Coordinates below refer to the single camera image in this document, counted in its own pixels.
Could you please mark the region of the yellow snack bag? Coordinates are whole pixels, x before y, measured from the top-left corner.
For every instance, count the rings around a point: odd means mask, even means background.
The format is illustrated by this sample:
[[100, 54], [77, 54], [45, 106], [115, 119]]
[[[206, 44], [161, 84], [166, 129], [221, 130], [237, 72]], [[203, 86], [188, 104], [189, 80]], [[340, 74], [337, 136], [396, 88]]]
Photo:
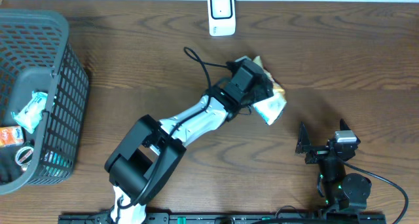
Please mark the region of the yellow snack bag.
[[264, 67], [260, 56], [253, 59], [264, 72], [262, 78], [254, 86], [255, 99], [252, 107], [260, 114], [267, 125], [278, 120], [287, 104], [285, 89], [277, 82], [271, 73]]

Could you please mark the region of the mint green wipes pack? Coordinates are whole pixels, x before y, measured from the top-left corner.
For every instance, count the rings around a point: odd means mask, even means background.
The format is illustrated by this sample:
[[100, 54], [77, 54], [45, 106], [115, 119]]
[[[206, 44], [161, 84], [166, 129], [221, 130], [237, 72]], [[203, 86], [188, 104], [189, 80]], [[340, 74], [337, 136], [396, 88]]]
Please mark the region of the mint green wipes pack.
[[47, 98], [47, 93], [33, 91], [31, 93], [31, 100], [19, 113], [12, 112], [12, 118], [27, 132], [30, 134], [34, 133], [35, 129], [42, 120]]

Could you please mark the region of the orange tissue pack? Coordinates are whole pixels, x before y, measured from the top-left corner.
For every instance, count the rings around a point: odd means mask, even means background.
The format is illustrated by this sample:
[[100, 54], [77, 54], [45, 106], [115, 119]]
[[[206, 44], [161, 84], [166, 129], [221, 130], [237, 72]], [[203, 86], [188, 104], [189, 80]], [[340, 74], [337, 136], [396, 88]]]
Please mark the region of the orange tissue pack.
[[1, 127], [0, 146], [20, 146], [25, 142], [22, 128], [20, 126]]

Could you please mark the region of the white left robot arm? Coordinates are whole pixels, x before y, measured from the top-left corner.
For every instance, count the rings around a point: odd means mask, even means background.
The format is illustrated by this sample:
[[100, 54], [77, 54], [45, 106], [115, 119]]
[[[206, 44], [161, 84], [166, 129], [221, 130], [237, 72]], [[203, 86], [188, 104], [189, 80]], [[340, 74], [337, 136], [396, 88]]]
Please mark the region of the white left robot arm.
[[115, 192], [114, 223], [143, 223], [146, 205], [165, 186], [200, 136], [231, 121], [241, 109], [273, 96], [268, 73], [250, 59], [227, 63], [226, 85], [210, 84], [189, 109], [159, 121], [138, 119], [105, 162]]

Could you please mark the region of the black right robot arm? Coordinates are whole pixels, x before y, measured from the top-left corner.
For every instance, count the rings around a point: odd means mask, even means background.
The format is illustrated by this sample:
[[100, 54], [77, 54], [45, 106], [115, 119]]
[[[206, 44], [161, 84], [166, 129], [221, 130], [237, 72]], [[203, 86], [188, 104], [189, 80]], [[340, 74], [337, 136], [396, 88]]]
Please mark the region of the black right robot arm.
[[318, 192], [326, 199], [328, 212], [360, 211], [367, 207], [370, 179], [348, 174], [344, 165], [355, 156], [359, 144], [360, 139], [344, 120], [340, 120], [340, 129], [325, 145], [312, 145], [305, 125], [300, 124], [295, 152], [305, 155], [306, 164], [319, 166]]

